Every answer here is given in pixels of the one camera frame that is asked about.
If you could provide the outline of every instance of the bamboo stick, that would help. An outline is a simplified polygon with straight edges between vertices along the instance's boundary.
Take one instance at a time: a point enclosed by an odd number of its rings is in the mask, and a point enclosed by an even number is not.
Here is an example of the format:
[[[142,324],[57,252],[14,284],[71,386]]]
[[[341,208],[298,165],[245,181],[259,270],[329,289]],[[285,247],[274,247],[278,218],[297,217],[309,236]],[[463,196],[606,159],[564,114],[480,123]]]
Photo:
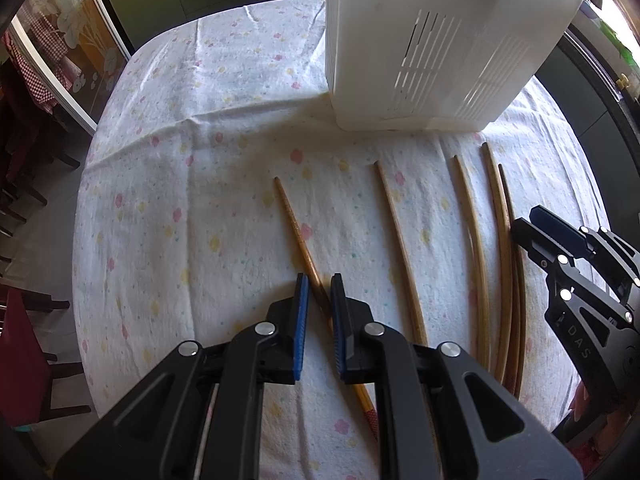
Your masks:
[[[511,395],[516,393],[516,382],[518,380],[518,362],[520,361],[520,287],[518,286],[518,273],[516,272],[516,258],[518,253],[513,248],[511,251],[511,273],[513,298],[513,315],[511,316],[511,337],[509,339],[509,353],[507,356],[507,366],[504,372],[504,387]]]
[[[498,165],[498,170],[500,171],[500,179],[502,180],[502,187],[504,189],[504,195],[507,201],[509,218],[511,222],[513,222],[515,220],[513,201],[511,200],[511,193],[509,192],[509,185],[504,173],[504,168],[501,164]],[[522,251],[516,244],[513,244],[513,253],[515,259],[515,283],[517,283],[516,288],[518,289],[518,309],[520,322],[520,329],[518,331],[520,336],[520,339],[518,341],[518,367],[516,369],[516,381],[514,385],[513,395],[516,397],[516,399],[519,399],[520,389],[522,387],[522,375],[524,373],[524,355],[527,342],[527,291],[524,280],[524,264],[522,263]]]
[[[484,169],[489,176],[492,202],[494,203],[494,216],[498,227],[498,249],[500,253],[500,332],[498,338],[498,351],[495,362],[494,377],[504,384],[504,373],[509,352],[509,339],[511,336],[511,287],[513,285],[511,235],[509,213],[502,188],[502,180],[494,154],[488,142],[482,144],[482,161]]]
[[[478,215],[474,206],[473,197],[466,177],[466,168],[462,158],[453,157],[454,167],[458,172],[458,184],[456,186],[466,225],[471,237],[472,251],[474,254],[474,272],[476,274],[476,293],[478,295],[478,342],[476,360],[485,369],[491,365],[491,342],[489,337],[489,295],[486,287],[486,263],[482,250],[482,239],[478,225]]]
[[[334,326],[332,323],[331,317],[331,302],[329,300],[329,296],[322,286],[322,281],[320,280],[320,275],[318,274],[318,270],[314,264],[314,261],[309,253],[309,249],[306,246],[306,242],[302,239],[302,234],[300,233],[300,227],[298,225],[298,221],[296,220],[296,216],[293,213],[293,209],[291,208],[291,204],[289,203],[289,199],[282,187],[282,183],[278,177],[273,179],[276,185],[276,190],[278,191],[278,196],[280,197],[280,201],[282,202],[282,207],[287,215],[287,219],[289,219],[289,225],[293,231],[294,236],[296,237],[296,243],[298,245],[298,249],[302,254],[302,259],[305,266],[306,275],[309,278],[309,283],[311,285],[311,292],[316,298],[316,303],[320,307],[320,311],[322,315],[326,319],[329,327],[329,332],[332,337],[334,335]],[[364,416],[367,419],[367,423],[373,432],[374,438],[378,439],[378,414],[376,413],[376,409],[371,402],[371,398],[369,397],[369,393],[364,384],[353,384],[353,390],[358,397],[358,402],[360,403],[360,407],[364,412]]]
[[[389,211],[391,213],[391,218],[393,219],[394,228],[396,231],[396,239],[398,240],[398,246],[400,247],[400,253],[402,254],[402,264],[404,266],[404,291],[406,294],[407,302],[409,304],[409,313],[411,315],[414,342],[423,346],[427,346],[427,329],[424,325],[424,317],[422,316],[422,309],[420,307],[420,297],[418,296],[418,289],[415,286],[414,273],[411,269],[409,254],[406,250],[404,240],[402,239],[402,233],[400,232],[400,222],[398,221],[396,208],[394,207],[389,187],[386,183],[385,170],[382,167],[382,164],[380,164],[379,160],[374,163],[374,166],[376,167],[380,182],[382,183],[382,187],[385,191],[386,203],[389,206]]]

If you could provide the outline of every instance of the floral tablecloth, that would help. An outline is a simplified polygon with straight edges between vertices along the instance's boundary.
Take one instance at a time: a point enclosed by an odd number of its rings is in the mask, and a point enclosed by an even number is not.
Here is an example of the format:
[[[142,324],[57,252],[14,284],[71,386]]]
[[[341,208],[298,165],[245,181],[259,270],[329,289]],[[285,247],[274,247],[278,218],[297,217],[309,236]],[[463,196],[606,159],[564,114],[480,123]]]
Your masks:
[[[409,247],[430,343],[475,348],[472,259],[450,158],[462,155],[481,220],[495,346],[499,262],[480,145],[489,140],[516,214],[542,203],[608,225],[584,153],[534,78],[481,133],[347,133],[324,79],[324,0],[222,12],[136,52],[98,125],[78,199],[74,309],[84,369],[104,414],[180,341],[231,339],[290,296],[302,270],[273,177],[284,183],[325,280],[410,335],[401,263],[372,164],[380,159]],[[585,269],[591,277],[591,271]],[[526,262],[522,402],[547,427],[576,385],[543,320],[544,274]],[[373,479],[376,445],[313,300],[302,380],[268,384],[261,478]]]

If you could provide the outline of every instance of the blue gripper pad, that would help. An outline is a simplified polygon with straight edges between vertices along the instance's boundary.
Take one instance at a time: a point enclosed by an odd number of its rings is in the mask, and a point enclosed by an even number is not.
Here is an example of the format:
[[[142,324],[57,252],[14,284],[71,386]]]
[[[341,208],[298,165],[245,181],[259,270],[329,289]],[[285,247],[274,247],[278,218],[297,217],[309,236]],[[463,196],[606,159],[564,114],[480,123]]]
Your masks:
[[[293,296],[296,302],[293,307],[297,310],[296,331],[293,338],[293,378],[300,380],[302,373],[302,357],[305,352],[306,333],[306,306],[309,297],[309,279],[306,274],[299,274],[296,281],[296,293]]]
[[[346,308],[342,276],[334,274],[331,278],[331,319],[334,324],[335,366],[338,368],[338,375],[340,375],[341,379],[344,379],[347,366],[345,327],[342,319]]]

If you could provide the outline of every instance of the ventilation slot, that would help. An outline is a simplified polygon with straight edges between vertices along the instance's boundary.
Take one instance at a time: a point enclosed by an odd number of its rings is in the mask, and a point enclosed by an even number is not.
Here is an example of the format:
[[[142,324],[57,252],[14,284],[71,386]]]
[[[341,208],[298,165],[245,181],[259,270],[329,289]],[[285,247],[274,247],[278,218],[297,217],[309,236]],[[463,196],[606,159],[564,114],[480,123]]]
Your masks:
[[[335,84],[335,58],[338,49],[338,10],[340,0],[326,0],[326,33],[327,50],[324,58],[324,73],[329,92],[334,91]]]
[[[466,94],[456,118],[469,121],[478,119],[484,107],[495,97],[528,49],[529,45],[519,38],[508,35],[502,38],[478,80]]]
[[[420,10],[409,36],[386,118],[420,113],[462,20]]]

